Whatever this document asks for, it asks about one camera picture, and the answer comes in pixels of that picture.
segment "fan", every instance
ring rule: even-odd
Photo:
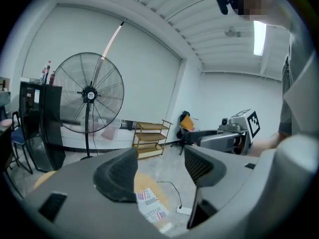
[[[79,53],[55,71],[54,86],[62,87],[60,121],[67,129],[85,134],[89,158],[89,134],[102,130],[119,113],[124,85],[116,66],[96,53]]]

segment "ceiling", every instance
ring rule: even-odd
[[[263,56],[255,56],[254,24],[232,10],[222,15],[216,0],[135,0],[178,32],[202,62],[203,72],[246,73],[281,79],[289,33],[268,27]],[[228,37],[233,27],[242,37]]]

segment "gray floor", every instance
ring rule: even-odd
[[[184,154],[179,156],[180,147],[170,147],[167,145],[163,156],[157,156],[149,159],[139,160],[139,172],[145,173],[156,181],[172,182],[180,193],[182,205],[192,208],[196,187],[190,178],[185,165]],[[18,150],[20,161],[26,166],[26,161],[21,150]],[[86,156],[86,153],[65,152],[66,157],[63,165],[77,162],[80,158]],[[11,164],[12,170],[8,169],[9,175],[16,184],[18,190],[23,196],[33,190],[35,182],[43,175],[42,172],[35,170],[30,160],[33,174],[21,167],[17,167],[15,163]],[[173,227],[165,233],[168,237],[177,236],[187,232],[186,224],[189,219],[188,215],[176,213],[179,206],[179,197],[175,188],[170,183],[160,183],[160,188],[168,197],[171,205],[171,212],[167,219],[172,223]]]

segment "gray shirt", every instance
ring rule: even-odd
[[[299,74],[302,72],[314,49],[308,39],[308,30],[305,28],[304,25],[292,24],[289,32],[291,34],[290,46],[282,72],[283,96],[296,81]],[[292,135],[298,133],[299,131],[300,128],[298,126],[298,123],[288,104],[283,99],[279,132],[284,132]]]

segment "ceiling light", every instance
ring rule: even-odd
[[[266,24],[254,21],[255,28],[255,46],[254,55],[262,56],[266,38]]]

